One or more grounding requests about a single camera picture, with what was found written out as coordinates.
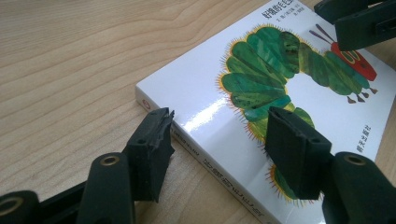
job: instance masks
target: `book spine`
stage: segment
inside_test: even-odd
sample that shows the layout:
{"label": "book spine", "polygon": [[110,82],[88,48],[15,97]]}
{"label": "book spine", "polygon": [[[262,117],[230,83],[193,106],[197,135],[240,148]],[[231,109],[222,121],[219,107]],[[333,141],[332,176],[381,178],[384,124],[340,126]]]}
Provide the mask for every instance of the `book spine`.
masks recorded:
{"label": "book spine", "polygon": [[[143,93],[136,86],[136,100],[141,104],[148,112],[154,109],[160,108],[156,105],[145,93]],[[190,154],[198,160],[206,170],[212,174],[231,194],[244,205],[261,223],[273,224],[278,223],[274,218],[257,200],[254,199],[244,188],[242,188],[233,177],[228,176],[220,165],[213,161],[204,150],[200,149],[197,144],[191,140],[187,134],[185,134],[181,128],[178,127],[177,123],[173,122],[171,126],[171,134],[176,140],[190,152]]]}

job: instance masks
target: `black clamp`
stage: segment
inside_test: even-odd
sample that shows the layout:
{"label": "black clamp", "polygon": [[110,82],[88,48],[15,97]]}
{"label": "black clamp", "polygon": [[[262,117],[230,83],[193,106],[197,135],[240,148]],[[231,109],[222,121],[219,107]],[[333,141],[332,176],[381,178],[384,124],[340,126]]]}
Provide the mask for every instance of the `black clamp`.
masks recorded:
{"label": "black clamp", "polygon": [[363,49],[396,36],[396,0],[323,0],[315,12],[334,24],[340,50]]}
{"label": "black clamp", "polygon": [[297,115],[270,108],[265,150],[299,199],[317,200],[323,193],[328,224],[395,223],[396,188],[369,159],[350,152],[333,156],[331,147]]}
{"label": "black clamp", "polygon": [[159,201],[174,149],[174,113],[154,110],[144,118],[122,152],[96,158],[86,182],[44,202],[30,191],[0,197],[0,223],[135,223],[134,201]]}

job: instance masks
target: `caterpillar illustration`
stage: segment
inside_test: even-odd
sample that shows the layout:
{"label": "caterpillar illustration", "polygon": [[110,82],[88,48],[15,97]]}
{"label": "caterpillar illustration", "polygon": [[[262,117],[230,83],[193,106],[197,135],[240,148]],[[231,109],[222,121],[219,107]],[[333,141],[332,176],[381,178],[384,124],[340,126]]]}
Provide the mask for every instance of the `caterpillar illustration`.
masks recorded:
{"label": "caterpillar illustration", "polygon": [[[315,128],[307,112],[295,107],[286,89],[288,80],[296,74],[310,76],[320,86],[344,95],[349,104],[364,102],[376,72],[357,51],[340,51],[338,44],[317,25],[329,42],[317,32],[310,33],[331,44],[331,51],[320,53],[291,32],[274,26],[259,26],[240,40],[230,44],[223,58],[224,72],[218,83],[230,96],[230,103],[247,121],[249,132],[265,143],[268,109],[287,109]],[[269,172],[278,191],[289,200],[295,199],[289,187],[273,166]]]}

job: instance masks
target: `wooden table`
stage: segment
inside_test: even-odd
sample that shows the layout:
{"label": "wooden table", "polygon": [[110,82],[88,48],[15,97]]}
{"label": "wooden table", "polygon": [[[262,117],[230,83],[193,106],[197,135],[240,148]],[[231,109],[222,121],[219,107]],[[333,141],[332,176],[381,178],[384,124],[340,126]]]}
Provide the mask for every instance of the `wooden table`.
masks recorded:
{"label": "wooden table", "polygon": [[[41,200],[121,151],[146,111],[134,85],[267,1],[0,3],[0,195]],[[303,0],[313,8],[317,0]],[[369,50],[396,68],[396,40]],[[376,163],[396,183],[396,106]],[[160,202],[139,223],[258,223],[178,142]]]}

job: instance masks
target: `white book cover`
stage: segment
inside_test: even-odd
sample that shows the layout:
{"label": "white book cover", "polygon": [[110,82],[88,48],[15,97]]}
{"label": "white book cover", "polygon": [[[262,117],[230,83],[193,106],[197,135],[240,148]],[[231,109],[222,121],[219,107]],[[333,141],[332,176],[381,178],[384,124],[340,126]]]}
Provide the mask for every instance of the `white book cover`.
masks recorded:
{"label": "white book cover", "polygon": [[396,73],[366,50],[340,52],[331,24],[296,0],[258,8],[136,85],[148,111],[175,110],[177,140],[265,223],[325,223],[293,198],[264,150],[267,110],[286,108],[332,142],[375,159]]}

